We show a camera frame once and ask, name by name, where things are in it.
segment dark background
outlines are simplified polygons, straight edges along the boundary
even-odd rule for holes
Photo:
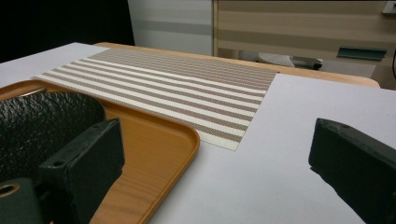
[[[0,4],[0,63],[73,42],[134,45],[127,0]]]

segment white stripe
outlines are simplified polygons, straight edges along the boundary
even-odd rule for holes
[[[156,70],[151,70],[151,69],[146,69],[146,68],[140,68],[140,67],[135,67],[135,66],[131,66],[131,65],[124,65],[124,64],[119,64],[119,63],[110,63],[110,62],[99,61],[99,60],[90,59],[90,58],[86,58],[84,60],[97,62],[97,63],[106,63],[106,64],[115,65],[115,66],[119,66],[119,67],[131,68],[131,69],[134,69],[134,70],[155,73],[155,74],[162,75],[162,76],[177,77],[177,78],[182,78],[182,79],[186,79],[186,80],[195,80],[195,81],[199,81],[199,82],[204,82],[204,83],[216,85],[216,86],[219,86],[219,87],[223,86],[223,87],[227,87],[227,88],[231,88],[231,89],[235,89],[235,90],[240,90],[240,91],[249,91],[249,92],[261,93],[261,94],[266,93],[266,91],[257,91],[257,90],[253,90],[253,89],[250,89],[250,88],[239,87],[239,86],[235,86],[235,85],[230,85],[230,84],[225,84],[225,83],[220,83],[220,82],[215,82],[215,81],[204,80],[204,79],[197,78],[197,77],[180,76],[180,75],[176,75],[176,74],[172,74],[172,73],[165,73],[165,72],[161,72],[161,71],[156,71]]]
[[[149,85],[152,85],[152,86],[166,88],[168,90],[183,91],[183,92],[186,92],[186,93],[201,95],[201,96],[204,96],[204,97],[207,97],[207,98],[216,99],[216,100],[220,100],[220,101],[231,103],[231,104],[243,105],[243,106],[247,106],[247,107],[251,107],[251,108],[255,108],[255,109],[259,108],[258,104],[247,103],[247,102],[238,101],[238,100],[234,100],[234,99],[229,99],[229,98],[225,98],[225,97],[221,97],[221,96],[217,96],[217,95],[207,94],[207,93],[204,93],[204,92],[194,91],[194,90],[190,90],[190,89],[186,89],[186,88],[173,87],[173,86],[165,85],[165,84],[162,84],[162,83],[157,83],[157,82],[153,82],[153,81],[146,81],[146,80],[139,79],[139,78],[134,78],[134,77],[126,77],[126,76],[123,76],[123,75],[118,75],[118,74],[115,74],[115,73],[109,73],[109,72],[105,72],[105,71],[101,71],[101,70],[91,69],[91,68],[78,66],[78,65],[74,65],[74,64],[67,64],[66,66],[78,68],[78,69],[89,71],[89,72],[104,74],[104,75],[108,75],[108,76],[112,76],[112,77],[119,77],[119,78],[123,78],[123,79],[128,79],[128,80],[139,82],[139,83],[145,83],[145,84],[149,84]],[[128,84],[128,86],[133,86],[133,84],[131,84],[129,82],[122,82],[122,83]],[[140,90],[145,90],[145,89],[149,88],[149,87],[140,87],[138,85],[135,85],[135,87],[137,89],[140,89]],[[171,92],[162,91],[162,94],[164,94],[164,93],[172,94],[172,95],[175,95],[175,96],[180,96],[178,94],[174,94],[174,93],[171,93]],[[183,97],[187,97],[189,99],[192,99],[192,100],[189,100],[191,102],[196,102],[196,100],[197,100],[195,98],[190,98],[188,96],[183,96]],[[249,98],[256,98],[255,100],[258,100],[258,101],[262,100],[262,97],[249,97]]]
[[[95,86],[98,86],[98,87],[101,87],[101,88],[109,89],[109,87],[107,85],[103,85],[103,84],[100,84],[100,83],[93,83],[93,82],[90,82],[90,81],[88,81],[86,79],[77,78],[77,77],[70,77],[70,76],[67,76],[65,74],[60,74],[60,73],[56,73],[56,72],[52,72],[52,71],[50,71],[48,73],[51,73],[51,74],[53,74],[55,76],[58,75],[58,76],[62,76],[62,77],[68,77],[68,78],[74,79],[76,81],[80,81],[82,83],[88,83],[88,84],[92,84],[92,85],[95,85]],[[206,126],[206,127],[211,127],[213,129],[216,129],[216,130],[221,130],[221,131],[227,130],[226,133],[231,133],[231,134],[242,136],[244,134],[244,132],[245,132],[245,131],[237,130],[237,129],[234,129],[234,128],[231,128],[231,127],[227,127],[227,126],[224,126],[224,125],[216,124],[216,123],[204,120],[204,119],[198,119],[198,118],[191,117],[191,116],[188,116],[188,115],[185,115],[185,114],[177,113],[175,111],[171,111],[171,110],[168,110],[168,109],[165,109],[165,108],[161,108],[161,107],[158,107],[158,106],[155,106],[155,105],[147,105],[147,104],[140,103],[140,102],[137,102],[137,101],[134,101],[132,99],[125,98],[125,97],[117,96],[117,95],[114,95],[114,94],[111,94],[111,93],[108,93],[108,92],[98,91],[98,90],[95,90],[95,89],[92,89],[92,88],[80,86],[80,85],[77,85],[77,84],[74,84],[74,83],[70,83],[70,82],[67,82],[67,81],[60,80],[58,78],[45,77],[43,75],[40,75],[38,77],[47,78],[47,79],[52,80],[54,82],[62,83],[64,85],[66,85],[66,86],[71,86],[73,88],[76,88],[76,89],[79,89],[79,90],[82,90],[82,91],[88,91],[88,92],[91,92],[91,93],[94,93],[94,94],[97,94],[97,95],[100,95],[100,96],[105,96],[105,97],[108,97],[108,98],[111,98],[111,99],[115,99],[115,100],[124,102],[126,104],[136,105],[136,106],[139,106],[139,107],[142,107],[142,108],[146,108],[146,109],[151,110],[151,111],[156,111],[156,112],[168,115],[168,116],[173,117],[173,118],[184,119],[184,120],[187,120],[189,122],[200,124],[200,125],[203,125],[203,126]],[[170,101],[164,101],[164,102],[166,102],[168,105],[173,105],[174,107],[178,107],[176,105],[181,105],[181,104],[170,102]],[[191,107],[191,106],[181,105],[180,108],[187,109],[187,107]],[[217,117],[221,117],[221,119],[223,119],[223,120],[231,118],[231,117],[224,116],[224,115],[219,115],[219,114],[216,114],[216,113],[209,113],[209,111],[201,110],[199,108],[195,108],[195,107],[191,107],[191,108],[197,110],[197,112],[201,113],[201,114],[217,115]],[[234,122],[234,123],[239,123],[240,121],[242,121],[243,123],[246,123],[246,124],[242,124],[242,123],[240,123],[240,124],[246,125],[246,126],[249,125],[249,121],[246,121],[246,120],[231,118],[231,120],[229,120],[229,121]]]
[[[70,69],[67,69],[67,68],[58,68],[58,69],[62,70],[62,71],[65,71],[65,72],[78,74],[78,75],[81,75],[81,76],[84,76],[84,77],[91,77],[91,78],[94,78],[94,79],[101,79],[101,80],[104,80],[104,81],[109,81],[109,82],[112,82],[112,83],[115,83],[115,84],[121,84],[121,85],[126,85],[126,86],[132,85],[132,84],[129,84],[127,82],[117,81],[117,80],[114,80],[114,79],[111,79],[111,78],[106,78],[106,77],[97,77],[95,75],[91,75],[91,74],[87,74],[87,73],[83,73],[83,72],[79,72],[79,71],[74,71],[74,70],[70,70]],[[95,83],[95,85],[100,85],[101,87],[109,89],[109,90],[119,91],[119,92],[123,92],[123,93],[127,93],[127,94],[132,94],[134,96],[137,96],[137,97],[140,97],[140,98],[143,98],[143,99],[148,99],[150,101],[154,101],[154,102],[157,102],[157,103],[162,103],[163,104],[163,102],[166,101],[167,105],[172,105],[174,107],[179,107],[179,108],[189,108],[190,111],[193,111],[193,112],[202,111],[201,114],[210,113],[210,114],[213,114],[212,117],[217,116],[217,117],[223,118],[223,116],[225,116],[223,114],[219,114],[219,113],[216,113],[216,112],[210,112],[210,111],[203,110],[203,109],[200,109],[200,108],[195,107],[195,106],[183,105],[183,104],[180,104],[180,103],[177,103],[177,102],[163,100],[163,99],[160,99],[160,98],[157,98],[157,97],[154,97],[154,96],[148,96],[146,94],[138,93],[138,92],[135,92],[135,91],[127,91],[127,90],[122,89],[122,88],[111,87],[111,86],[108,86],[106,84],[102,84],[102,83],[99,83],[99,82],[96,82],[96,81],[87,80],[85,78],[73,77],[73,76],[69,76],[69,75],[64,74],[64,73],[57,73],[55,71],[49,71],[48,73],[53,74],[53,75],[57,75],[57,76],[61,76],[61,77],[69,77],[71,79],[74,79],[74,80],[77,80],[77,81],[81,81],[81,82],[87,82],[87,83],[91,83],[92,82],[92,83]],[[194,100],[196,102],[199,101],[197,99],[192,99],[191,102],[194,102]],[[245,115],[245,116],[249,116],[249,117],[253,117],[254,114],[255,114],[254,112],[251,112],[251,111],[246,111],[246,110],[233,108],[233,107],[229,107],[229,106],[225,106],[225,105],[217,105],[217,104],[213,104],[213,103],[210,103],[210,102],[207,102],[207,101],[200,101],[199,103],[201,103],[202,105],[210,105],[212,107],[215,107],[216,109],[230,111],[230,112],[234,112],[234,113]]]
[[[139,77],[147,77],[147,76],[149,76],[148,74],[142,74],[142,73],[132,72],[132,71],[128,71],[128,70],[124,70],[124,69],[120,69],[120,68],[113,68],[113,67],[103,66],[103,65],[96,64],[96,63],[84,63],[84,62],[81,62],[81,61],[76,61],[74,63],[80,63],[80,64],[85,64],[85,65],[94,66],[94,67],[98,67],[98,68],[109,69],[109,70],[112,70],[112,71],[127,73],[127,74],[130,74],[130,75],[135,75],[135,76],[139,76]],[[195,87],[195,88],[199,88],[199,89],[203,89],[203,90],[207,90],[207,91],[214,91],[214,92],[219,92],[219,93],[223,93],[223,94],[234,95],[234,96],[238,96],[238,97],[241,97],[241,98],[259,100],[259,101],[262,99],[262,97],[260,97],[260,96],[252,96],[252,95],[247,95],[247,94],[244,94],[244,93],[239,93],[239,92],[234,92],[234,91],[226,91],[226,90],[222,90],[222,89],[216,89],[216,88],[213,88],[213,87],[207,87],[207,86],[194,84],[194,83],[190,83],[190,82],[186,82],[186,81],[177,81],[177,80],[173,80],[173,79],[171,79],[169,77],[157,77],[157,76],[150,76],[150,77],[153,78],[153,79],[161,80],[161,81],[171,82],[171,83],[175,83],[175,84],[179,84],[179,85],[191,86],[191,87]]]
[[[196,130],[196,131],[198,132],[199,137],[201,138],[201,141],[204,141],[204,142],[207,142],[207,143],[219,146],[219,147],[225,147],[232,151],[235,151],[238,148],[239,142],[235,142],[230,139],[218,137],[218,136],[215,136],[210,133],[204,133],[199,130]]]

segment black textured cushion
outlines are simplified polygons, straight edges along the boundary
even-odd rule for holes
[[[38,179],[38,165],[93,124],[105,119],[97,100],[74,92],[47,92],[0,102],[0,182]]]

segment brown stripe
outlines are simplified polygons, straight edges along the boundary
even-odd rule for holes
[[[147,100],[144,100],[144,99],[141,99],[141,98],[137,98],[137,97],[133,97],[133,96],[131,96],[131,95],[124,94],[124,93],[122,93],[122,92],[117,92],[117,91],[112,91],[112,90],[104,89],[104,88],[101,88],[101,87],[98,87],[98,86],[94,86],[94,85],[91,85],[91,84],[78,82],[78,81],[75,81],[75,80],[73,80],[73,79],[69,79],[69,78],[66,78],[66,77],[54,76],[54,75],[49,74],[49,73],[44,73],[43,76],[54,77],[54,78],[57,78],[57,79],[60,79],[60,80],[63,80],[63,81],[67,81],[67,82],[71,82],[71,83],[78,84],[78,85],[83,86],[83,87],[86,87],[86,88],[95,89],[95,90],[102,91],[102,92],[107,92],[107,93],[110,93],[110,94],[118,95],[118,96],[120,96],[120,97],[124,97],[124,98],[128,98],[128,99],[133,99],[133,100],[142,102],[142,103],[147,104],[147,105],[151,105],[151,104],[150,104],[150,101],[147,101]],[[99,98],[109,99],[109,98],[104,97],[104,96],[101,96],[101,95],[97,95],[97,94],[93,94],[93,95],[96,95],[96,96],[98,96]],[[221,137],[221,138],[225,138],[225,139],[232,140],[232,141],[235,141],[235,142],[240,142],[241,139],[242,139],[241,136],[238,136],[238,135],[235,135],[235,134],[226,133],[226,132],[223,132],[223,131],[219,131],[219,130],[216,130],[216,129],[212,129],[212,128],[206,127],[206,126],[204,126],[204,125],[200,125],[200,124],[197,124],[197,123],[193,123],[193,122],[191,122],[191,121],[187,121],[187,120],[184,120],[184,119],[179,119],[179,118],[174,118],[174,117],[171,117],[171,116],[167,116],[167,115],[164,115],[164,114],[162,114],[162,113],[159,113],[159,112],[156,112],[156,111],[151,111],[151,110],[148,110],[148,109],[143,108],[143,107],[140,107],[140,106],[129,105],[129,104],[126,104],[126,103],[124,103],[124,102],[117,101],[117,100],[114,100],[114,99],[111,99],[111,101],[117,102],[117,103],[122,104],[122,105],[127,105],[127,106],[132,107],[132,108],[138,108],[138,109],[141,109],[141,110],[144,110],[144,111],[148,111],[148,112],[150,112],[150,113],[154,113],[154,114],[157,114],[157,115],[160,115],[160,116],[162,116],[162,117],[169,118],[169,119],[178,120],[178,121],[180,121],[180,122],[183,122],[183,123],[186,123],[186,124],[192,126],[192,127],[193,127],[194,129],[196,129],[196,130],[199,130],[199,131],[204,132],[204,133],[209,133],[209,134],[212,134],[212,135]],[[179,111],[176,111],[176,112],[177,112],[177,113],[180,113],[180,114],[185,114],[185,113],[183,113],[183,112],[184,112],[183,109],[179,109]]]
[[[205,92],[207,94],[217,95],[217,96],[221,96],[221,97],[224,97],[224,98],[234,99],[234,100],[237,100],[237,101],[241,101],[241,102],[245,102],[245,103],[251,103],[251,104],[255,104],[255,105],[259,105],[262,102],[262,101],[258,101],[258,100],[251,100],[251,99],[238,97],[238,96],[233,96],[233,95],[228,95],[228,94],[219,93],[219,92],[215,92],[215,91],[206,91],[206,90],[202,90],[202,89],[199,89],[199,88],[195,88],[195,87],[191,87],[191,86],[187,86],[187,85],[175,84],[175,83],[162,81],[162,80],[154,79],[154,78],[150,78],[150,77],[135,76],[135,75],[128,74],[128,73],[117,72],[117,71],[114,71],[114,70],[105,69],[105,68],[99,68],[99,67],[95,67],[95,66],[89,66],[89,65],[86,65],[86,64],[79,64],[79,63],[72,63],[72,64],[75,64],[75,65],[78,65],[78,66],[82,66],[82,67],[92,68],[92,69],[96,69],[96,70],[100,70],[100,71],[104,71],[104,72],[109,72],[109,73],[117,74],[117,75],[120,75],[120,76],[133,77],[133,78],[137,78],[137,79],[140,79],[140,80],[146,80],[146,81],[152,81],[152,82],[155,82],[155,83],[161,83],[163,85],[169,86],[170,88],[172,88],[172,87],[185,88],[185,89],[189,89],[189,90],[193,90],[193,91]],[[74,70],[77,70],[77,71],[81,71],[81,72],[94,73],[94,72],[89,72],[89,71],[86,71],[86,70],[83,70],[83,69],[79,69],[79,68],[75,68],[75,67],[69,67],[69,66],[64,66],[64,67],[67,67],[69,69],[74,69]],[[142,72],[139,72],[139,71],[136,71],[136,72],[139,73],[139,74],[151,76],[151,74],[148,74],[148,73],[142,73]],[[204,97],[204,96],[201,96],[201,95],[188,93],[188,92],[184,92],[184,91],[175,91],[175,90],[171,90],[169,88],[162,88],[162,87],[157,87],[157,86],[153,86],[153,85],[149,85],[149,84],[145,84],[145,83],[134,82],[134,81],[129,80],[129,79],[124,79],[124,78],[119,78],[119,77],[110,77],[110,76],[107,76],[107,75],[104,75],[104,74],[100,74],[100,73],[95,73],[95,74],[96,75],[101,75],[101,76],[106,76],[108,78],[114,78],[116,80],[123,81],[123,82],[135,83],[135,84],[138,84],[138,85],[141,85],[141,86],[145,86],[145,87],[149,87],[149,88],[152,88],[152,89],[158,89],[158,90],[161,90],[161,91],[167,91],[167,92],[171,92],[171,93],[174,93],[174,94],[189,96],[191,98],[197,98],[197,99],[200,99],[200,100],[213,102],[215,104],[227,105],[227,106],[230,106],[230,107],[239,108],[239,109],[243,109],[243,110],[246,110],[246,111],[255,112],[257,110],[257,108],[253,108],[253,107],[249,107],[249,106],[243,106],[243,105],[236,105],[236,104],[233,104],[233,103],[227,103],[227,102],[223,102],[223,101],[220,101],[220,100],[215,100],[213,98],[207,98],[207,97]]]
[[[243,119],[243,120],[252,120],[252,117],[250,117],[250,116],[241,115],[241,114],[238,114],[238,113],[234,113],[234,112],[226,111],[226,110],[222,110],[222,109],[217,109],[217,108],[214,108],[214,107],[208,106],[208,105],[196,104],[196,103],[180,100],[180,99],[177,99],[177,98],[174,98],[174,97],[167,97],[167,96],[159,95],[159,94],[156,94],[156,93],[153,93],[153,92],[149,92],[149,91],[142,91],[142,90],[135,89],[135,88],[132,88],[132,87],[129,87],[129,86],[119,85],[119,84],[116,84],[116,83],[107,82],[107,81],[99,80],[99,79],[96,79],[96,78],[84,77],[84,76],[81,76],[81,75],[78,75],[78,74],[69,73],[69,72],[65,72],[65,71],[62,71],[62,70],[58,70],[58,69],[54,69],[53,71],[56,71],[56,72],[59,72],[59,73],[63,73],[63,74],[67,74],[67,75],[73,76],[73,77],[79,77],[79,78],[87,79],[87,80],[90,80],[90,81],[93,81],[93,82],[102,83],[102,84],[105,84],[105,85],[108,85],[108,86],[112,86],[112,87],[116,87],[116,88],[120,88],[120,89],[123,89],[123,90],[126,90],[126,91],[138,92],[138,93],[145,94],[145,95],[150,95],[150,96],[153,96],[153,97],[156,97],[156,98],[159,98],[159,99],[163,99],[163,100],[172,101],[172,102],[176,102],[176,103],[183,104],[183,105],[189,105],[189,106],[201,108],[203,110],[207,110],[207,111],[211,111],[211,112],[214,112],[214,113],[226,115],[226,116],[229,116],[229,117],[232,117],[232,118]]]
[[[84,61],[84,60],[81,60],[81,61],[86,62],[86,63],[94,63],[94,62]],[[138,71],[138,70],[134,70],[134,69],[130,69],[130,68],[116,67],[116,66],[105,64],[105,63],[95,63],[95,64],[100,64],[100,65],[103,65],[103,66],[119,68],[119,69],[127,70],[127,71],[130,71],[130,72],[142,73],[142,74],[146,74],[146,75],[150,75],[150,76],[154,76],[154,77],[160,77],[160,75],[158,75],[158,74],[142,72],[142,71]],[[186,80],[186,79],[178,78],[178,77],[166,77],[166,78],[172,79],[172,80],[175,80],[175,81],[180,81],[180,82],[190,82],[190,83],[193,83],[193,84],[196,84],[196,85],[206,86],[206,87],[210,87],[210,88],[214,88],[214,89],[218,89],[218,90],[224,90],[224,91],[231,91],[231,92],[241,93],[241,94],[245,94],[245,95],[258,96],[258,97],[263,97],[264,96],[264,93],[254,93],[254,92],[248,92],[248,91],[240,91],[240,90],[236,90],[236,89],[232,89],[232,88],[220,87],[220,86],[217,86],[217,85],[212,85],[212,84],[209,84],[209,83],[199,82],[199,81],[195,81],[195,80]],[[216,95],[221,95],[223,97],[231,98],[231,95],[227,95],[227,94],[224,94],[224,93],[203,90],[203,89],[199,89],[199,88],[195,88],[195,87],[191,87],[191,86],[187,86],[187,85],[182,85],[182,84],[175,84],[175,83],[171,83],[171,82],[166,82],[166,83],[167,83],[166,85],[170,85],[170,86],[179,86],[179,87],[183,87],[183,88],[187,88],[187,89],[192,89],[192,90],[195,90],[195,91],[202,91],[202,92],[205,92],[205,93],[208,93],[208,94],[216,94]]]
[[[187,109],[182,109],[182,108],[178,108],[178,107],[174,107],[174,106],[170,106],[170,105],[166,105],[166,104],[150,101],[150,100],[147,100],[147,99],[144,99],[144,98],[136,97],[136,96],[133,95],[133,93],[134,92],[138,92],[138,93],[141,93],[141,94],[151,95],[153,97],[157,97],[157,98],[160,98],[160,99],[163,99],[163,100],[166,100],[166,101],[172,101],[172,102],[177,102],[177,103],[186,105],[182,100],[178,100],[176,98],[160,96],[160,95],[157,95],[157,94],[153,94],[152,92],[141,91],[141,90],[138,90],[138,89],[129,88],[127,86],[118,85],[118,84],[115,84],[115,83],[106,82],[106,81],[98,80],[98,79],[95,79],[95,78],[84,77],[84,76],[80,76],[80,75],[77,75],[77,74],[68,73],[68,72],[65,72],[65,71],[56,71],[56,72],[61,72],[61,73],[64,73],[64,74],[67,74],[67,75],[73,76],[73,77],[84,78],[84,79],[89,80],[89,81],[105,84],[107,86],[112,86],[112,87],[115,87],[115,88],[120,88],[120,89],[123,89],[123,90],[126,90],[126,91],[132,91],[131,94],[126,94],[126,93],[123,93],[123,92],[120,92],[120,91],[112,91],[112,92],[116,92],[117,93],[117,94],[116,93],[112,93],[112,94],[115,94],[115,95],[118,95],[118,96],[122,96],[122,97],[125,97],[125,98],[128,98],[128,99],[131,99],[131,100],[135,100],[135,101],[140,102],[140,103],[144,103],[144,104],[147,104],[147,105],[155,105],[155,106],[160,107],[160,108],[165,108],[165,109],[168,109],[168,110],[171,110],[171,111],[175,111],[177,113],[186,114],[186,115],[198,118],[198,119],[204,119],[204,120],[207,120],[207,121],[210,121],[210,122],[213,122],[213,123],[221,124],[221,125],[228,126],[228,127],[231,127],[231,128],[242,130],[242,131],[245,131],[246,128],[247,128],[247,126],[245,126],[245,125],[237,124],[237,123],[226,121],[226,120],[223,120],[223,119],[216,119],[216,118],[213,118],[213,117],[210,117],[210,116],[207,116],[207,115],[203,115],[203,114],[200,114],[200,113],[196,113],[196,112],[193,112],[193,111],[190,111],[190,110],[187,110]],[[197,105],[193,105],[193,104],[189,104],[189,105],[197,107],[197,108],[201,108],[201,109],[204,109],[204,110],[210,110],[211,109],[211,110],[214,110],[213,112],[215,112],[215,113],[227,115],[227,116],[232,117],[232,118],[245,119],[245,120],[251,120],[252,119],[252,117],[249,117],[249,116],[244,116],[244,115],[240,115],[240,114],[236,114],[236,113],[232,113],[232,112],[228,112],[228,111],[223,111],[223,110],[219,110],[219,109],[216,109],[216,108],[208,109],[209,106],[205,106],[205,105],[198,105],[198,106]]]
[[[199,71],[202,71],[202,69],[205,69],[206,67],[212,67],[213,68],[219,68],[221,67],[222,70],[227,71],[227,73],[232,73],[234,72],[235,68],[236,69],[241,69],[243,71],[249,71],[248,73],[242,74],[243,79],[246,78],[253,78],[257,79],[260,77],[257,77],[254,74],[264,74],[264,75],[274,75],[276,74],[276,71],[270,70],[270,69],[264,69],[264,68],[256,68],[256,67],[250,67],[242,64],[234,64],[234,63],[226,63],[222,61],[213,61],[209,59],[193,59],[193,58],[186,58],[186,57],[180,57],[176,55],[161,55],[161,54],[156,54],[156,53],[150,53],[150,52],[143,52],[143,51],[135,51],[135,50],[126,50],[126,49],[109,49],[107,51],[101,52],[101,54],[104,55],[128,55],[128,56],[133,56],[134,57],[134,62],[136,60],[141,60],[143,63],[147,63],[149,61],[155,61],[158,63],[161,62],[166,62],[166,63],[173,63],[175,65],[178,64],[184,64],[186,66],[190,67],[197,67]]]
[[[96,59],[102,60],[102,61],[107,61],[107,62],[112,62],[112,63],[121,63],[125,65],[136,65],[139,67],[144,67],[145,65],[143,64],[138,64],[138,60],[134,58],[124,58],[121,56],[100,56]],[[186,66],[184,64],[179,64],[178,66],[175,65],[170,65],[168,63],[153,63],[150,66],[146,65],[148,69],[154,69],[158,71],[163,71],[167,73],[173,73],[173,74],[178,74],[178,75],[183,75],[183,76],[188,76],[188,77],[198,77],[198,78],[204,78],[204,79],[210,79],[213,81],[217,82],[222,82],[225,84],[230,84],[230,85],[235,85],[235,86],[240,86],[240,87],[245,87],[245,88],[251,88],[255,90],[262,90],[262,85],[261,83],[263,80],[260,80],[260,77],[256,77],[254,80],[249,79],[249,78],[242,78],[242,74],[244,74],[243,71],[239,71],[238,76],[231,76],[229,72],[220,70],[220,69],[210,69],[208,70],[207,68],[201,68],[201,69],[195,69],[191,66]]]

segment white wall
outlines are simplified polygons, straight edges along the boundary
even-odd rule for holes
[[[139,47],[212,55],[211,0],[128,0]]]

